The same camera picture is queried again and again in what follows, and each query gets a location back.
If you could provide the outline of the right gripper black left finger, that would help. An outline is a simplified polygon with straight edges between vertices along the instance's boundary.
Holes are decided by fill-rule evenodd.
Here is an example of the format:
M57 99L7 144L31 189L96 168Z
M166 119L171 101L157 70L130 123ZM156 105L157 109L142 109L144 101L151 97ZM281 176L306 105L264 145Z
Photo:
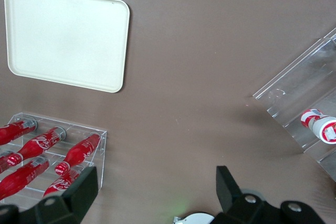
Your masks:
M98 194L97 168L87 167L63 193L49 194L28 210L1 206L1 223L81 223Z

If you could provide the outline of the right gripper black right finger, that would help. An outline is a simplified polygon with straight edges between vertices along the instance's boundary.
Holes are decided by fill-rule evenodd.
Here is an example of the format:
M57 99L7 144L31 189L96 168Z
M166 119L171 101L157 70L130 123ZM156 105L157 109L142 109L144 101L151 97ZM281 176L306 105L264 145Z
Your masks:
M309 205L284 201L279 208L243 193L226 166L216 167L216 194L222 207L214 223L325 223Z

